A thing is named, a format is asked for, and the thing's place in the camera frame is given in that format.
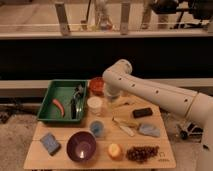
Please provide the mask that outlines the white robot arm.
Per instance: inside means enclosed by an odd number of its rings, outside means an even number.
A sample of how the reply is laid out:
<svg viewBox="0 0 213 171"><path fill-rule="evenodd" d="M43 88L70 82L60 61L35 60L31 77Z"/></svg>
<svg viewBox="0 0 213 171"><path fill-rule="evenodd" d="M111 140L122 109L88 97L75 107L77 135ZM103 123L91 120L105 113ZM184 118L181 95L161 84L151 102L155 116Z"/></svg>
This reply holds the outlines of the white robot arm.
<svg viewBox="0 0 213 171"><path fill-rule="evenodd" d="M196 171L213 171L213 97L137 78L131 72L132 65L125 59L107 68L102 75L104 95L108 99L116 99L121 91L129 92L202 128Z"/></svg>

